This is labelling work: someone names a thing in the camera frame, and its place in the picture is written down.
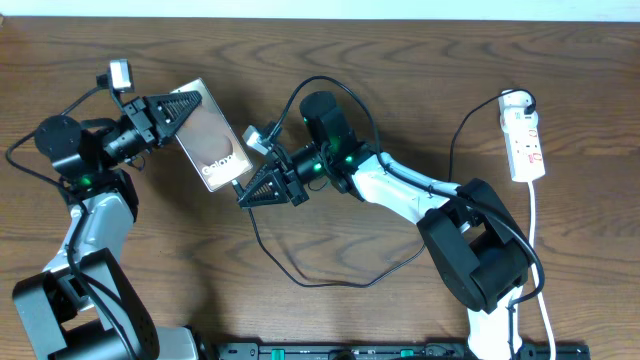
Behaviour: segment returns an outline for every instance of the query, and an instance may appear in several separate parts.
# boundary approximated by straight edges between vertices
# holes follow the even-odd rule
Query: black cable
[[[327,185],[329,185],[330,182],[331,181],[329,181],[329,179],[325,180],[324,184],[322,184],[322,186],[320,186],[319,188],[312,188],[311,187],[311,182],[308,182],[307,183],[307,189],[309,189],[310,191],[318,192],[318,191],[321,191],[322,189],[324,189],[325,187],[327,187]]]
[[[78,107],[78,105],[80,105],[80,103],[82,103],[83,101],[87,100],[87,98],[95,93],[97,93],[98,91],[102,90],[103,88],[100,86],[96,86],[93,89],[87,91],[86,94],[82,95],[78,100],[76,100],[73,104],[69,105],[68,108],[64,109],[60,115],[67,115],[68,113],[70,113],[71,111],[73,111],[73,109],[75,109],[76,107]]]
[[[300,92],[300,89],[302,89],[305,85],[307,85],[308,83],[314,80],[326,80],[342,88],[342,90],[346,91],[347,94],[351,95],[351,97],[358,103],[358,105],[362,107],[362,109],[367,113],[367,116],[371,117],[371,114],[369,113],[369,109],[364,104],[364,102],[360,99],[358,95],[356,95],[353,91],[351,91],[351,89],[349,89],[346,85],[344,85],[343,83],[341,83],[340,81],[332,77],[324,76],[324,75],[316,75],[301,82],[300,85],[298,85],[298,87],[296,87],[296,89],[293,90],[293,93],[289,97],[289,101],[287,101],[287,105],[285,105],[284,110],[282,110],[282,115],[280,115],[280,119],[278,120],[276,125],[273,127],[271,134],[269,134],[269,137],[268,137],[269,141],[273,141],[275,135],[278,133],[278,130],[282,127],[282,123],[284,122],[285,117],[287,117],[287,114],[289,113],[289,108],[291,107],[291,104],[293,103],[293,100],[295,99],[296,95],[298,95],[298,93]]]
[[[260,245],[260,248],[262,248],[262,251],[264,251],[264,253],[267,254],[267,256],[271,258],[271,260],[273,260],[273,262],[280,268],[280,270],[282,270],[282,272],[289,278],[289,280],[293,281],[296,285],[301,286],[303,288],[322,288],[322,287],[333,287],[333,286],[349,287],[349,288],[356,288],[356,289],[370,288],[373,285],[379,283],[381,280],[383,280],[387,276],[393,274],[396,270],[412,262],[415,258],[420,256],[424,251],[424,249],[426,248],[426,245],[422,244],[422,247],[420,248],[420,250],[418,250],[418,252],[415,255],[401,262],[400,264],[394,266],[390,270],[382,273],[380,276],[378,276],[377,278],[373,279],[371,282],[366,284],[356,284],[356,283],[343,282],[343,281],[336,281],[336,282],[324,283],[324,284],[304,284],[296,280],[296,278],[294,278],[291,274],[289,274],[287,269],[285,269],[284,266],[282,266],[282,264],[280,264],[280,262],[273,255],[271,255],[269,250],[267,250],[267,248],[262,243],[262,239],[260,239],[260,233],[258,232],[258,225],[256,225],[256,219],[253,217],[253,212],[251,211],[251,209],[248,209],[248,211],[249,211],[249,217],[251,218],[251,224],[253,225],[253,231],[256,233],[256,240],[258,240],[258,245]]]
[[[101,90],[101,88],[96,87],[92,90],[90,90],[89,92],[87,92],[86,94],[84,94],[80,99],[78,99],[76,102],[74,102],[71,106],[69,106],[67,109],[65,109],[61,115],[66,115],[69,112],[71,112],[74,108],[76,108],[82,101],[84,101],[85,99],[87,99],[89,96],[95,94],[96,92],[98,92],[99,90]],[[78,223],[76,225],[76,227],[73,230],[73,233],[71,234],[71,237],[69,239],[69,243],[66,246],[66,250],[67,250],[67,262],[69,264],[69,269],[71,271],[71,274],[76,278],[78,284],[80,285],[80,287],[85,291],[85,293],[89,296],[89,299],[91,299],[91,301],[93,302],[93,304],[96,306],[96,308],[98,308],[100,311],[102,311],[102,313],[105,315],[105,317],[107,318],[107,320],[109,321],[109,323],[111,323],[111,326],[113,327],[113,329],[115,330],[116,334],[118,335],[118,337],[120,338],[120,340],[122,341],[125,350],[127,351],[127,355],[130,359],[136,359],[135,356],[135,350],[133,349],[133,346],[131,345],[131,343],[129,342],[129,339],[124,331],[124,329],[122,328],[122,325],[120,325],[118,323],[118,321],[116,320],[115,316],[113,315],[113,313],[109,310],[109,308],[105,305],[105,303],[102,301],[102,299],[98,296],[98,294],[96,294],[96,292],[93,290],[93,288],[87,283],[87,280],[84,277],[84,274],[80,271],[80,269],[78,268],[75,260],[73,259],[73,255],[76,253],[76,242],[78,241],[78,238],[80,237],[80,229],[82,228],[82,226],[84,225],[84,222],[86,221],[87,218],[87,214],[88,214],[88,209],[86,207],[86,205],[80,201],[74,194],[72,194],[67,188],[64,187],[64,185],[62,185],[62,183],[59,183],[47,176],[44,176],[40,173],[37,173],[31,169],[28,169],[18,163],[16,163],[13,160],[13,151],[15,149],[17,149],[19,146],[21,146],[22,144],[24,144],[27,140],[31,139],[34,135],[35,135],[36,131],[32,131],[29,134],[27,134],[25,137],[23,137],[22,139],[18,140],[15,144],[9,146],[9,148],[7,149],[7,152],[5,153],[5,157],[7,159],[7,161],[9,162],[9,164],[11,164],[11,166],[15,167],[16,169],[27,173],[31,176],[34,176],[54,187],[56,187],[61,193],[63,193],[64,195],[66,195],[67,199],[69,201],[74,201],[74,203],[76,203],[78,206],[80,206],[81,209],[81,214],[80,214],[80,219],[78,220]]]
[[[280,117],[280,120],[278,121],[278,124],[276,125],[275,128],[277,128],[279,125],[281,125],[282,122],[284,121],[284,118],[287,115],[289,107],[291,106],[291,103],[293,102],[293,99],[295,98],[297,93],[300,91],[300,89],[304,85],[306,85],[309,82],[311,82],[313,80],[316,80],[316,79],[323,79],[323,80],[327,80],[327,81],[330,81],[330,82],[336,84],[337,86],[342,88],[344,91],[346,91],[349,95],[351,95],[351,97],[353,97],[353,99],[358,103],[358,105],[360,105],[362,110],[367,115],[367,119],[369,120],[369,123],[371,124],[371,127],[373,129],[373,136],[374,136],[374,139],[375,139],[374,151],[375,151],[376,157],[378,158],[378,162],[380,163],[380,166],[382,166],[385,169],[385,171],[389,172],[391,175],[397,177],[398,179],[400,179],[400,180],[402,180],[402,181],[404,181],[404,182],[406,182],[406,183],[408,183],[408,184],[410,184],[412,186],[415,186],[415,187],[417,187],[419,189],[422,189],[423,191],[446,197],[446,198],[450,199],[451,201],[458,202],[460,204],[465,205],[468,208],[471,208],[472,210],[475,210],[475,211],[477,211],[479,213],[482,213],[486,217],[489,217],[489,218],[493,219],[494,221],[496,221],[497,223],[499,223],[500,225],[505,227],[514,236],[514,238],[520,244],[520,246],[523,248],[525,253],[527,253],[527,255],[529,256],[530,260],[538,268],[538,271],[540,273],[540,282],[538,283],[538,286],[531,293],[529,293],[527,295],[524,295],[524,296],[521,296],[518,299],[512,299],[509,302],[509,306],[510,307],[513,307],[514,305],[519,304],[521,302],[527,301],[527,300],[535,297],[538,293],[540,293],[542,291],[542,288],[544,287],[545,276],[544,276],[544,269],[542,268],[542,264],[540,263],[540,259],[538,258],[538,255],[536,254],[535,250],[533,250],[533,248],[531,247],[529,242],[526,241],[522,235],[520,235],[517,231],[515,231],[513,229],[513,227],[511,225],[508,224],[509,221],[506,221],[505,218],[499,212],[497,212],[497,211],[495,211],[495,210],[493,210],[493,209],[491,209],[491,208],[489,208],[489,207],[487,207],[485,205],[468,201],[468,200],[463,199],[463,198],[461,198],[461,197],[459,197],[457,195],[452,195],[452,194],[448,194],[448,193],[442,192],[440,190],[434,189],[433,186],[425,186],[424,184],[420,184],[420,183],[418,183],[418,182],[416,182],[416,181],[414,181],[412,179],[409,179],[409,178],[403,176],[402,174],[399,174],[396,171],[394,171],[391,168],[390,164],[386,164],[384,162],[384,160],[382,159],[382,151],[380,150],[380,133],[378,131],[378,126],[376,125],[376,122],[373,119],[373,116],[371,115],[371,112],[369,111],[369,108],[360,99],[360,97],[358,97],[358,95],[356,95],[353,91],[351,91],[351,89],[349,89],[346,85],[342,84],[338,80],[335,80],[335,79],[330,78],[328,76],[312,76],[309,79],[303,81],[300,85],[298,85],[298,87],[294,90],[293,94],[289,98],[289,101],[287,102],[287,106],[285,107],[285,110],[283,111],[282,116]],[[536,100],[535,100],[535,97],[533,96],[533,94],[531,94],[531,92],[529,92],[528,90],[525,90],[525,89],[512,89],[510,91],[504,92],[504,93],[502,93],[500,95],[492,97],[491,99],[489,99],[489,100],[485,101],[484,103],[480,104],[480,106],[478,106],[475,109],[473,109],[465,117],[465,119],[463,120],[462,124],[460,124],[460,128],[458,128],[458,131],[456,131],[456,135],[454,135],[454,140],[452,141],[452,144],[455,144],[455,138],[458,136],[462,126],[464,126],[464,123],[467,121],[469,116],[471,116],[471,114],[473,114],[474,112],[476,112],[477,110],[479,110],[483,106],[487,105],[491,101],[494,101],[495,99],[498,99],[498,98],[500,98],[500,97],[502,97],[504,95],[508,95],[508,94],[516,92],[516,91],[524,91],[527,94],[529,94],[529,96],[531,96],[532,104],[527,106],[527,108],[525,109],[525,114],[533,113],[533,111],[535,111]]]
[[[469,117],[476,111],[482,109],[485,105],[489,104],[490,102],[499,99],[505,95],[509,95],[511,93],[514,92],[518,92],[518,91],[523,91],[525,93],[527,93],[529,96],[531,96],[531,104],[528,105],[525,108],[525,115],[529,115],[529,114],[533,114],[533,112],[536,110],[536,98],[533,96],[533,94],[531,92],[529,92],[529,90],[526,89],[511,89],[508,91],[505,91],[504,93],[500,94],[500,95],[496,95],[494,97],[492,97],[491,99],[483,102],[482,104],[478,105],[475,109],[471,110],[467,116],[464,117],[464,119],[462,120],[462,122],[460,123],[460,126],[458,126],[458,130],[456,130],[456,133],[453,135],[453,139],[451,139],[451,147],[449,148],[449,176],[447,177],[447,182],[451,182],[451,179],[453,178],[453,148],[456,145],[456,139],[458,138],[458,135],[460,135],[460,131],[462,131],[462,127],[464,126],[464,124],[467,122],[467,120],[469,119]]]

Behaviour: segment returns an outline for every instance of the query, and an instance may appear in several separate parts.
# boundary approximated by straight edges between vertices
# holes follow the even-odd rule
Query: power strip
[[[511,179],[530,182],[545,174],[538,134],[538,113],[525,114],[532,99],[524,91],[500,97],[500,127],[504,132]]]

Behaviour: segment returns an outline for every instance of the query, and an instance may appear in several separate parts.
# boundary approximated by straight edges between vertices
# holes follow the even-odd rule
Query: wood grain surface
[[[202,77],[236,133],[277,119],[306,77],[333,76],[369,104],[386,151],[436,178],[462,117],[502,89],[526,87],[538,99],[547,166],[536,182],[537,251],[556,338],[585,342],[594,359],[640,357],[640,25],[5,18],[0,150],[93,87],[116,58],[130,60],[139,95]],[[370,139],[362,113],[336,92]],[[510,180],[497,109],[464,129],[454,180],[488,181],[526,232],[527,188]],[[116,115],[106,94],[73,113]],[[300,120],[296,102],[282,136],[290,149],[309,141]],[[54,175],[32,143],[15,157]],[[156,324],[265,342],[468,334],[465,308],[427,253],[371,289],[302,289],[261,252],[230,187],[208,193],[176,146],[147,164],[132,172],[140,213],[122,267]],[[11,290],[55,254],[69,215],[49,185],[5,161],[0,170],[0,359],[30,358]],[[366,282],[420,246],[405,220],[332,188],[255,213],[266,246],[308,281]],[[521,307],[520,332],[546,341],[533,301]]]

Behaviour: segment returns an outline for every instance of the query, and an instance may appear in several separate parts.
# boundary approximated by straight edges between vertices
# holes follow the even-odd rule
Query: white power strip
[[[531,248],[534,247],[536,232],[536,196],[533,180],[545,174],[540,137],[538,136],[538,113],[534,111],[532,114],[525,114],[525,108],[531,105],[532,101],[531,96],[524,91],[515,91],[499,99],[500,126],[507,144],[511,179],[516,182],[526,182],[529,185],[529,201],[531,205],[529,244]],[[540,279],[535,265],[532,265],[531,272],[537,287]],[[549,339],[549,359],[555,360],[556,343],[542,293],[538,294],[538,303],[540,304],[542,321]]]
[[[532,101],[524,91],[507,94],[498,100],[511,179],[516,182],[533,181],[545,174],[537,128],[538,113],[525,114],[525,108]]]

